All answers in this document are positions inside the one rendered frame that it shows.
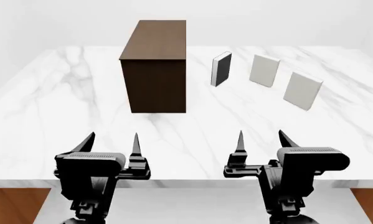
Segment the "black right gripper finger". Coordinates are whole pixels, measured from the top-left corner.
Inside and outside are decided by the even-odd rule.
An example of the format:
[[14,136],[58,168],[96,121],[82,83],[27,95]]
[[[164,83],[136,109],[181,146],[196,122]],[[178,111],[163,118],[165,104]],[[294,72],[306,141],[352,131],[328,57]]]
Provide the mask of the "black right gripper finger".
[[282,147],[299,147],[299,145],[292,141],[282,130],[279,130],[278,135]]
[[235,152],[231,153],[228,159],[228,166],[242,167],[245,166],[247,159],[247,152],[243,139],[243,132],[240,131]]

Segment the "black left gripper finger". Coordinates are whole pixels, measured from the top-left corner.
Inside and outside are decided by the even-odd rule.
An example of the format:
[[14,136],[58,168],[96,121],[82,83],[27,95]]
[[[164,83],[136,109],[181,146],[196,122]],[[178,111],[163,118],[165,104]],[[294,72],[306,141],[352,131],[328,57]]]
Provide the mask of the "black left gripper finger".
[[77,147],[71,152],[90,152],[95,140],[95,132],[91,132]]
[[133,151],[129,158],[128,167],[130,169],[144,169],[145,168],[145,158],[141,155],[141,149],[139,145],[138,134],[135,134],[133,141]]

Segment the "light grey book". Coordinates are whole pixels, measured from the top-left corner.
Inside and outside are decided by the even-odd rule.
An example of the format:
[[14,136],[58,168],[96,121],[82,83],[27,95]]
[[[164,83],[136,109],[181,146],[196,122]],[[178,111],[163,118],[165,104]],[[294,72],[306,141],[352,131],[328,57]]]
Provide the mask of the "light grey book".
[[272,87],[280,61],[267,55],[254,55],[249,80],[265,87]]
[[308,111],[311,109],[323,81],[303,72],[293,72],[288,82],[283,99]]

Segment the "black book with white pages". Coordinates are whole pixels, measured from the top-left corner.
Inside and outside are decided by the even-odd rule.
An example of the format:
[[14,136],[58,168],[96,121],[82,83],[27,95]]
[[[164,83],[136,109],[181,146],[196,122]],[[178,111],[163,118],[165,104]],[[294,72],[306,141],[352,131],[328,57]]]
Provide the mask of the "black book with white pages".
[[217,87],[228,79],[231,59],[231,52],[224,52],[213,59],[210,80],[212,86]]

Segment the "dark brown wooden cabinet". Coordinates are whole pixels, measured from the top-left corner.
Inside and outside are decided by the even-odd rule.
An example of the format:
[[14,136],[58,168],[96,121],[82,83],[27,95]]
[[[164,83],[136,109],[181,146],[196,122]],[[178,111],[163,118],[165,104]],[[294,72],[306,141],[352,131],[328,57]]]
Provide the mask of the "dark brown wooden cabinet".
[[186,24],[137,23],[119,58],[132,113],[186,112]]

